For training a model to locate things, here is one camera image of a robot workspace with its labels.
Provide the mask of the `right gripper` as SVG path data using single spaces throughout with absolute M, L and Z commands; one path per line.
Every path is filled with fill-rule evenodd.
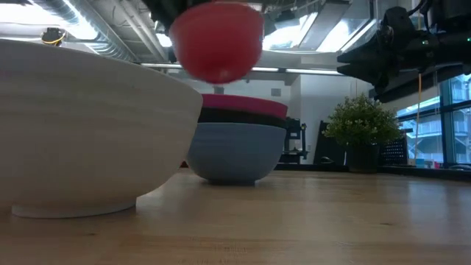
M 433 81 L 443 81 L 470 73 L 469 35 L 432 35 L 410 40 L 387 55 L 387 40 L 373 36 L 365 44 L 340 54 L 337 72 L 368 82 L 375 87 L 375 98 L 383 103 L 409 96 L 417 85 L 424 90 Z M 384 63 L 376 67 L 353 63 Z

